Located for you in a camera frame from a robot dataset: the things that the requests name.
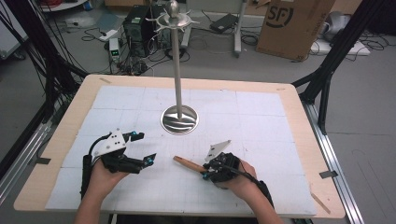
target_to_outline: floor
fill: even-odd
[[[82,11],[74,8],[53,13],[62,21],[68,14]],[[196,20],[205,27],[205,17],[197,12]],[[103,31],[118,28],[124,11],[107,10],[101,6],[87,14]],[[103,18],[117,19],[103,22]],[[252,17],[243,27],[260,27],[262,18]],[[258,28],[244,28],[259,31]],[[63,32],[64,42],[76,60],[90,73],[108,73],[108,56],[104,43],[84,42],[81,38],[87,29]],[[386,36],[390,44],[396,44],[395,36]],[[385,43],[383,39],[375,41]],[[291,83],[315,71],[324,56],[311,55],[302,63],[258,53],[253,46],[243,44],[242,53],[236,58],[231,53],[233,38],[227,35],[211,35],[193,30],[188,55],[181,59],[180,73],[184,78],[243,80],[253,82]],[[369,56],[359,56],[355,61],[344,60],[336,70],[330,91],[327,132],[342,165],[346,181],[351,188],[365,223],[394,223],[396,219],[396,48],[372,50]],[[158,51],[151,59],[161,59]],[[156,64],[142,76],[172,77],[171,61]],[[0,62],[0,159],[17,140],[24,127],[44,102],[44,92],[29,59],[9,58]],[[33,169],[28,165],[18,183],[0,206],[1,223],[71,223],[72,213],[26,213],[13,209],[13,202],[27,176]],[[347,219],[313,219],[314,223],[348,223]],[[106,223],[106,215],[101,216]]]

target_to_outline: wooden dowel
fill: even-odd
[[[198,173],[206,172],[207,170],[204,168],[204,166],[198,165],[192,161],[188,161],[186,159],[183,159],[179,156],[174,157],[174,161],[179,162],[180,164],[184,165],[187,168],[192,169],[193,171],[196,171]]]

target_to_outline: cardboard box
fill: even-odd
[[[332,11],[340,11],[347,15],[353,15],[360,4],[361,0],[335,0]]]
[[[272,0],[256,50],[304,60],[335,0]]]
[[[149,6],[150,0],[105,0],[107,7],[132,7],[134,5]]]

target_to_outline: forearm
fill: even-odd
[[[254,192],[244,200],[247,202],[251,210],[253,210],[260,224],[283,223],[275,209],[259,189],[254,189]]]
[[[99,223],[99,214],[102,202],[102,197],[97,197],[87,192],[78,207],[74,224]]]

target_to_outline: black tape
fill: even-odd
[[[35,164],[45,164],[48,165],[50,163],[50,159],[48,158],[37,158],[37,160],[35,160]]]
[[[327,177],[336,177],[338,176],[337,172],[335,171],[325,171],[322,173],[319,173],[320,177],[322,177],[322,179],[327,178]]]

